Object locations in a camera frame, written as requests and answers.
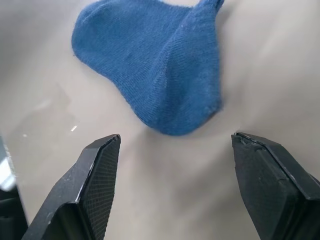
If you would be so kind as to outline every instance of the sock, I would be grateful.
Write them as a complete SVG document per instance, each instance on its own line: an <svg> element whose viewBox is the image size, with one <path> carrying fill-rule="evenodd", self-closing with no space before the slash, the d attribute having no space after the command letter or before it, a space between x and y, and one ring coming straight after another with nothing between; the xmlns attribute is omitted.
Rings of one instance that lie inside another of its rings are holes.
<svg viewBox="0 0 320 240"><path fill-rule="evenodd" d="M72 48L116 85L146 125L188 134L221 106L215 19L222 3L101 0L80 13Z"/></svg>

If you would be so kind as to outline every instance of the white table surface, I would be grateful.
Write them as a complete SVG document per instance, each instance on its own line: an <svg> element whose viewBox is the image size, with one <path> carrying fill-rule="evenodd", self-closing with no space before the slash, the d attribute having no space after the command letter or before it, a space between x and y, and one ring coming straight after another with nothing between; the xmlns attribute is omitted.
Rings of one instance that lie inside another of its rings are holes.
<svg viewBox="0 0 320 240"><path fill-rule="evenodd" d="M0 2L0 131L29 222L86 145L119 133L106 239L259 239L230 135L279 142L320 178L319 1L225 1L216 21L224 108L184 137L146 127L108 79L73 55L73 26L89 2Z"/></svg>

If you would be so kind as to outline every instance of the blue sock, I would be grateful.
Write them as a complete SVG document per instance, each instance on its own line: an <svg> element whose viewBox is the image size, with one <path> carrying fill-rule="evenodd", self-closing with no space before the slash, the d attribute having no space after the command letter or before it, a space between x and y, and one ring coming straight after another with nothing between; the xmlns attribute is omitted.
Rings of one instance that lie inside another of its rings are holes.
<svg viewBox="0 0 320 240"><path fill-rule="evenodd" d="M101 0L80 13L72 48L116 85L146 125L188 134L221 106L215 22L222 3Z"/></svg>

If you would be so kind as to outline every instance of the beige surface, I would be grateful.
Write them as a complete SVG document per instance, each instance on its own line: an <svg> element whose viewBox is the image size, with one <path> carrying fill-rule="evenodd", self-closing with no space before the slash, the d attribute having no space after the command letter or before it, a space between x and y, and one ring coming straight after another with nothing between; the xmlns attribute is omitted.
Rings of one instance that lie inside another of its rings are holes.
<svg viewBox="0 0 320 240"><path fill-rule="evenodd" d="M119 133L108 240L259 239L230 135L279 142L320 178L319 1L225 1L216 23L224 109L185 137L147 128L110 81L73 56L73 25L88 2L0 3L0 130L29 221L84 146Z"/></svg>

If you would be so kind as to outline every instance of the knit fabric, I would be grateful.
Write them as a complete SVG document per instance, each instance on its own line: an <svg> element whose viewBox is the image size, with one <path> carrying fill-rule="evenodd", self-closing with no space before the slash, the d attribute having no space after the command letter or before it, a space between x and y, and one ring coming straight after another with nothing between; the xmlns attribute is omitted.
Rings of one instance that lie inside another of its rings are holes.
<svg viewBox="0 0 320 240"><path fill-rule="evenodd" d="M221 106L215 19L222 3L101 0L81 11L72 48L116 85L146 125L188 134Z"/></svg>

